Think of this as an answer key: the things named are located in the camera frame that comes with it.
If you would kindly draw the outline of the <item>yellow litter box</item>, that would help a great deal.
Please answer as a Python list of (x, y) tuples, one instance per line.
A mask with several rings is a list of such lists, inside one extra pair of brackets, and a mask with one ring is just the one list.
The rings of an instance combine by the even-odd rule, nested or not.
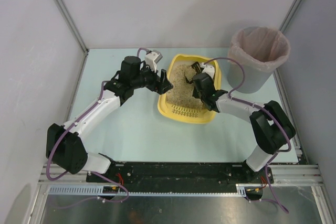
[[(167, 71), (167, 77), (169, 79), (173, 67), (180, 64), (188, 64), (193, 62), (205, 63), (209, 61), (209, 58), (197, 55), (176, 55)], [(171, 105), (166, 101), (166, 94), (159, 96), (158, 100), (158, 111), (165, 117), (184, 122), (184, 123), (193, 123), (193, 124), (206, 124), (212, 121), (215, 117), (215, 112), (209, 111), (206, 107), (202, 110), (196, 109), (187, 109), (181, 106)]]

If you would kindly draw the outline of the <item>beige cat litter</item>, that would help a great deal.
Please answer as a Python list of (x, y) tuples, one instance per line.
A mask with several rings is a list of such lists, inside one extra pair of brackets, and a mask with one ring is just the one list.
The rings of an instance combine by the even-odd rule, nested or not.
[(187, 109), (202, 110), (205, 108), (202, 101), (192, 96), (194, 84), (188, 84), (185, 81), (185, 69), (191, 64), (192, 63), (180, 64), (173, 67), (169, 77), (173, 89), (166, 93), (166, 101), (171, 105), (181, 106)]

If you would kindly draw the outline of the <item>black litter scoop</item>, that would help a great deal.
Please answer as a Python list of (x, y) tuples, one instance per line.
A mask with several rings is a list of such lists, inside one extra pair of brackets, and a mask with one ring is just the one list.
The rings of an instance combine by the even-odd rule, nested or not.
[(190, 66), (187, 66), (184, 72), (185, 81), (188, 84), (191, 84), (193, 82), (192, 78), (201, 73), (203, 71), (203, 68), (201, 67), (201, 64), (199, 62), (194, 62)]

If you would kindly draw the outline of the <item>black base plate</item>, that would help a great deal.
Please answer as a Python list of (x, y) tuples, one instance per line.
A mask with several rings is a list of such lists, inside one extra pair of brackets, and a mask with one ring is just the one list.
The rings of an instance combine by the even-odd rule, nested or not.
[(243, 163), (113, 162), (102, 178), (94, 174), (86, 177), (89, 183), (101, 184), (107, 179), (120, 179), (124, 186), (140, 183), (168, 185), (177, 181), (261, 185), (263, 179), (274, 181), (271, 168), (250, 172)]

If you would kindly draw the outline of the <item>grey trash bin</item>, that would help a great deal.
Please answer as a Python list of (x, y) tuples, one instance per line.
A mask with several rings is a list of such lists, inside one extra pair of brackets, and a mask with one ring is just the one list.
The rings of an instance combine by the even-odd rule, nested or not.
[(237, 91), (241, 93), (257, 92), (273, 74), (273, 72), (261, 72), (251, 67), (245, 67), (245, 75), (242, 75), (240, 67), (236, 63), (231, 63), (227, 74), (229, 84), (234, 88), (239, 86)]

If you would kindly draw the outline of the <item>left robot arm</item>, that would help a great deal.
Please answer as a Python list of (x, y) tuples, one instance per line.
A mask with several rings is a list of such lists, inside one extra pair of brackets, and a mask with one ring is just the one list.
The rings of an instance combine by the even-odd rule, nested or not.
[(120, 70), (108, 81), (103, 81), (97, 99), (74, 119), (62, 125), (52, 124), (47, 131), (47, 167), (56, 164), (65, 172), (80, 171), (104, 174), (112, 160), (103, 154), (87, 152), (85, 139), (109, 114), (122, 106), (139, 88), (147, 88), (159, 95), (173, 88), (166, 70), (157, 70), (161, 53), (149, 50), (145, 58), (127, 56)]

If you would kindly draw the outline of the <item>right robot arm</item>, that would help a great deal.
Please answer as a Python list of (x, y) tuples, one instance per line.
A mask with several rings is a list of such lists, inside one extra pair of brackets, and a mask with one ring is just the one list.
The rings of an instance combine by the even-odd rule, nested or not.
[(264, 169), (280, 152), (291, 151), (290, 140), (296, 130), (276, 101), (257, 104), (217, 90), (210, 75), (199, 73), (192, 78), (193, 97), (200, 99), (209, 111), (233, 115), (251, 124), (256, 147), (243, 165), (250, 172)]

